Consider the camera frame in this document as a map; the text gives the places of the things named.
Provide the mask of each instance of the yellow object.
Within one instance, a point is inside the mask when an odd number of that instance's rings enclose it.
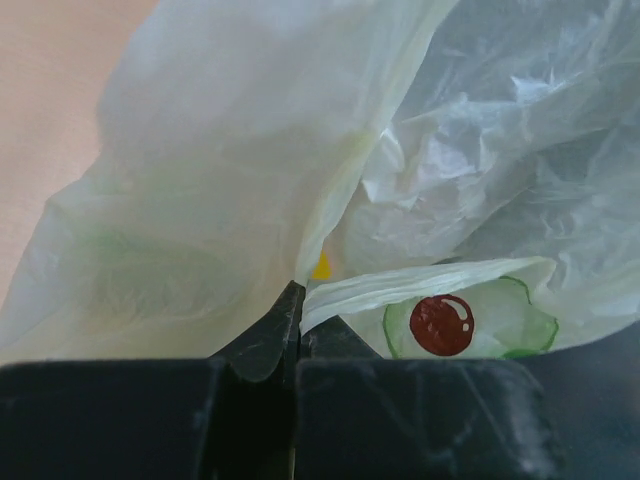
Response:
[[[324,251],[320,254],[320,260],[316,269],[313,271],[311,278],[314,280],[329,280],[331,277],[331,265],[329,265],[329,259]]]

